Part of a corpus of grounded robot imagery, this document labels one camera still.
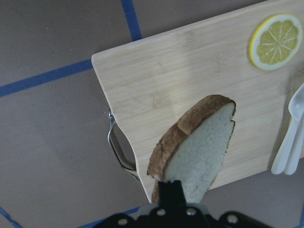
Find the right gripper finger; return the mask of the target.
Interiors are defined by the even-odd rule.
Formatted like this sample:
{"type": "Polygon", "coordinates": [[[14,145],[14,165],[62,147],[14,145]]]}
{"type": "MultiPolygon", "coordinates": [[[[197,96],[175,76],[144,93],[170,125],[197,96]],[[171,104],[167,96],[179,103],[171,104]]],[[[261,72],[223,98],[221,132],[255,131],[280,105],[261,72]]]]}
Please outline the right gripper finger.
{"type": "Polygon", "coordinates": [[[185,206],[184,196],[180,180],[158,182],[159,206],[185,206]]]}

